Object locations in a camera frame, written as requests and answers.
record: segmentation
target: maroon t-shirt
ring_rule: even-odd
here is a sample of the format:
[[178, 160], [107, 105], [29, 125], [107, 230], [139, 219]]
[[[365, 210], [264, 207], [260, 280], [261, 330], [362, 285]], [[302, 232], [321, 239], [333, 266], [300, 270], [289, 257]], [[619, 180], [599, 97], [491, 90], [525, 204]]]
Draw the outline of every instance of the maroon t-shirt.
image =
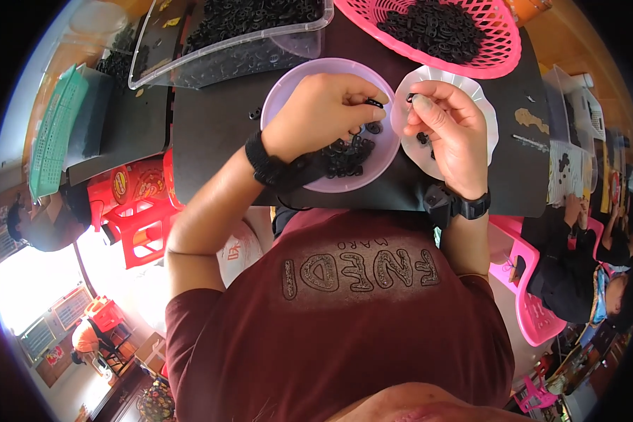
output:
[[179, 422], [323, 422], [406, 382], [505, 405], [514, 356], [490, 286], [455, 275], [415, 224], [424, 215], [348, 211], [296, 228], [310, 212], [225, 293], [169, 302]]

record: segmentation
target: cardboard box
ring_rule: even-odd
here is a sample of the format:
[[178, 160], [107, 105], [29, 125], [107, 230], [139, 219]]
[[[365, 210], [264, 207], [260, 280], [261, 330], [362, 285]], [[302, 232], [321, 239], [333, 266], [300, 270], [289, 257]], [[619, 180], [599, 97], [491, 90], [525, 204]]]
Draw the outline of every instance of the cardboard box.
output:
[[152, 335], [136, 350], [134, 357], [154, 375], [159, 375], [167, 356], [167, 341], [158, 333]]

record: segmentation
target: hair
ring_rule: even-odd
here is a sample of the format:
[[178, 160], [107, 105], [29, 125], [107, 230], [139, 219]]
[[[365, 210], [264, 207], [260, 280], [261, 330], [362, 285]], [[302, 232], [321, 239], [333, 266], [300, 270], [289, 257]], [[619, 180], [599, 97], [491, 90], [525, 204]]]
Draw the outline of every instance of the hair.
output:
[[17, 224], [21, 223], [21, 217], [19, 217], [19, 209], [21, 208], [21, 204], [18, 202], [14, 202], [12, 207], [7, 212], [7, 231], [9, 232], [9, 236], [11, 236], [14, 241], [18, 242], [24, 237], [21, 235], [21, 232], [17, 230]]
[[609, 322], [619, 333], [626, 333], [633, 325], [633, 268], [626, 272], [626, 286], [621, 297], [621, 309], [616, 315], [608, 316]]
[[84, 360], [79, 358], [79, 355], [77, 354], [77, 351], [75, 349], [71, 349], [70, 358], [73, 359], [73, 363], [75, 363], [76, 365], [87, 365]]

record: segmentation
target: green plastic basket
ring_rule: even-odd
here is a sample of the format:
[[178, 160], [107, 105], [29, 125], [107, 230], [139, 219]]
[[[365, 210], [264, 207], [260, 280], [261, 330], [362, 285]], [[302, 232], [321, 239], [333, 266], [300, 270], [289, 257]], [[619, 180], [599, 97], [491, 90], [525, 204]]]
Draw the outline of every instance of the green plastic basket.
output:
[[30, 156], [28, 187], [33, 201], [59, 191], [63, 160], [89, 82], [72, 65], [59, 77]]

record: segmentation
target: black table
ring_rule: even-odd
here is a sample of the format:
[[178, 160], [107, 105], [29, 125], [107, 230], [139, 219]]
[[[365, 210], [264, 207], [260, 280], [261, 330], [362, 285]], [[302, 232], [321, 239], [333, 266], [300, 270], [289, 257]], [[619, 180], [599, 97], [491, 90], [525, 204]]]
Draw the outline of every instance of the black table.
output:
[[68, 167], [68, 181], [76, 185], [119, 165], [163, 152], [170, 139], [170, 87], [138, 91], [114, 89], [101, 132], [101, 154]]
[[[480, 80], [495, 107], [499, 143], [489, 168], [491, 213], [537, 217], [546, 205], [548, 151], [527, 147], [513, 134], [544, 145], [549, 137], [536, 126], [516, 122], [515, 110], [524, 107], [548, 123], [547, 102], [537, 58], [525, 30], [520, 31], [523, 56], [507, 76]], [[338, 10], [326, 28], [324, 57], [344, 57], [363, 63], [396, 89], [405, 75], [420, 64], [397, 55], [363, 32]], [[274, 83], [287, 70], [227, 80], [200, 90], [177, 89], [173, 110], [173, 163], [176, 196], [182, 203], [209, 180], [243, 144], [259, 123], [248, 112], [261, 106]], [[281, 200], [292, 207], [367, 208], [422, 211], [422, 195], [435, 179], [422, 172], [399, 149], [387, 171], [369, 185], [341, 194], [323, 194], [304, 188]], [[280, 205], [265, 190], [255, 205]]]

